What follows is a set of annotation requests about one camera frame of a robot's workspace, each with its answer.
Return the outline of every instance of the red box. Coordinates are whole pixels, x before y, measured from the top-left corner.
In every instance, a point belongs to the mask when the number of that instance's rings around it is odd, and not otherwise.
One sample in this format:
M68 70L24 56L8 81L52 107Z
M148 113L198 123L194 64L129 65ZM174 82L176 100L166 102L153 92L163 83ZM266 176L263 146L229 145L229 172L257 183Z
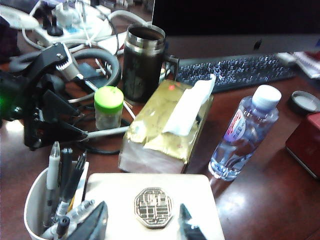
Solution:
M309 114L285 142L289 153L316 179L320 178L320 112Z

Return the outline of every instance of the keyboard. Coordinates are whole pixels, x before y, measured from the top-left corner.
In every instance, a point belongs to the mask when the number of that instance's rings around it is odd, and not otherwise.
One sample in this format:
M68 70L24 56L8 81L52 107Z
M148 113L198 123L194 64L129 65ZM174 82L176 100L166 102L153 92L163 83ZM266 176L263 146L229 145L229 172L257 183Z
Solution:
M194 86L198 80L209 80L210 74L216 76L212 93L268 84L295 76L275 54L270 54L181 59L176 80Z

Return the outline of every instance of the pen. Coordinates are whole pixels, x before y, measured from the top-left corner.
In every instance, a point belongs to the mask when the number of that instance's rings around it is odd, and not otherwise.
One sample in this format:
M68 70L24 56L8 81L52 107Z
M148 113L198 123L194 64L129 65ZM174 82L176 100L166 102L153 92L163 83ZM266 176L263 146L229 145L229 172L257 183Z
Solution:
M84 171L86 159L87 159L87 151L85 151L79 156L78 161L72 171L71 177L69 178L62 192L61 201L54 216L55 221L57 221L59 217L66 215L70 201L75 195L77 186L79 184L79 180Z
M43 210L42 224L45 228L50 226L50 216L53 211L53 201L55 195L55 189L58 183L58 173L60 164L60 145L58 141L55 141L51 153L49 156L49 166L46 175L46 192L45 203Z
M63 240L66 238L68 227L70 224L70 218L68 216L62 216L59 218L58 226L56 227L56 234L53 240Z
M66 187L69 180L71 170L72 170L72 149L64 148L61 151L61 178L60 178L60 199L62 198L62 193Z
M72 233L75 228L74 225L81 223L81 221L89 214L94 208L95 200L84 200L77 207L69 211L66 216L70 219L68 233ZM58 223L49 227L40 237L43 239L53 239L57 233Z

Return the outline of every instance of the green lid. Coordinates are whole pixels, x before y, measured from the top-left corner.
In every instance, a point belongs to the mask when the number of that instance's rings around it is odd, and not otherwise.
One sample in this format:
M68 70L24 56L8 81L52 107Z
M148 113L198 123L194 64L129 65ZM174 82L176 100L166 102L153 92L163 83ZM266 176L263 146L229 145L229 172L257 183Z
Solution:
M100 87L94 93L94 107L105 114L115 114L124 104L124 94L115 86Z

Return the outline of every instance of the glass jar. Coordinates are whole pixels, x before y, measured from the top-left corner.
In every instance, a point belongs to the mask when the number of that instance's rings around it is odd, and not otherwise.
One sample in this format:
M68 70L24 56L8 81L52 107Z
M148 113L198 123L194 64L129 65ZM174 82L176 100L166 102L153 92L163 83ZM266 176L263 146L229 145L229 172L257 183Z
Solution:
M95 126L98 130L121 125L124 94L115 86L103 86L94 94Z

